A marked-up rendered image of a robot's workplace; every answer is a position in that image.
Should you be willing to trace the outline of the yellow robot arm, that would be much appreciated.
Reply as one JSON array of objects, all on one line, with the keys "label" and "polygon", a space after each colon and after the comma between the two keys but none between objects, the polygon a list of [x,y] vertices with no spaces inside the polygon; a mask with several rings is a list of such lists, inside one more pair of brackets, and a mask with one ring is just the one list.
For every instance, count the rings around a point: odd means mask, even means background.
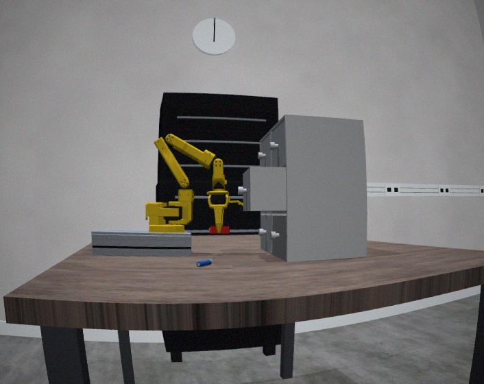
[{"label": "yellow robot arm", "polygon": [[[158,151],[164,158],[166,164],[170,168],[172,174],[180,185],[178,190],[178,202],[169,202],[169,206],[165,202],[150,202],[147,203],[147,216],[149,216],[149,231],[150,232],[184,232],[184,226],[193,221],[193,202],[194,191],[191,190],[191,181],[187,179],[186,174],[179,167],[179,163],[172,156],[171,148],[178,150],[186,156],[197,161],[201,166],[210,169],[213,168],[213,191],[214,189],[223,189],[225,191],[225,176],[223,174],[223,161],[215,157],[215,155],[208,150],[202,152],[193,147],[187,142],[178,137],[168,134],[166,138],[160,137],[154,144]],[[175,147],[174,147],[175,146]],[[181,151],[182,150],[182,151]],[[195,158],[195,159],[194,159]],[[184,175],[184,174],[185,175]],[[179,208],[182,207],[182,219],[179,217]],[[166,224],[169,220],[169,224]],[[173,224],[173,225],[170,225]]]}]

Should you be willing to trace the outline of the grey chest of drawers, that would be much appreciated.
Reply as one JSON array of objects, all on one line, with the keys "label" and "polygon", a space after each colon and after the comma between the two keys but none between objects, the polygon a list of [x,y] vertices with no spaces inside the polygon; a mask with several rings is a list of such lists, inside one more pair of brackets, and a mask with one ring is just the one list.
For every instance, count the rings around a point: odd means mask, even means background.
[{"label": "grey chest of drawers", "polygon": [[[284,115],[286,262],[367,256],[367,174],[363,120]],[[271,213],[271,214],[267,214]],[[286,214],[273,214],[286,213]]]}]

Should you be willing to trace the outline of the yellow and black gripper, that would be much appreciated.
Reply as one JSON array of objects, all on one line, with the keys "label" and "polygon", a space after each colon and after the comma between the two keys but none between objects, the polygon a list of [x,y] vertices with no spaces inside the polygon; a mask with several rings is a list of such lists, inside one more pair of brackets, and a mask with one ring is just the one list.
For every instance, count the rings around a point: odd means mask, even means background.
[{"label": "yellow and black gripper", "polygon": [[242,202],[238,200],[230,201],[228,191],[224,191],[223,189],[214,189],[214,191],[207,192],[207,195],[209,195],[208,204],[210,206],[210,209],[214,209],[215,225],[216,225],[217,232],[220,233],[221,227],[223,226],[224,209],[228,207],[229,203],[238,203],[238,205],[240,206],[239,210],[242,211],[243,213],[245,211],[243,211]]}]

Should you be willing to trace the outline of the blue battery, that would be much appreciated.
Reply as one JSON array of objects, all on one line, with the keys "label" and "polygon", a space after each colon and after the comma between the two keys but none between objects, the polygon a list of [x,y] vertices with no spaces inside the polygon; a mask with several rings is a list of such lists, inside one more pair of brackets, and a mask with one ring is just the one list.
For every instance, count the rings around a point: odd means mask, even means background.
[{"label": "blue battery", "polygon": [[206,265],[211,265],[212,261],[211,260],[205,260],[205,261],[199,261],[197,262],[198,267],[206,266]]}]

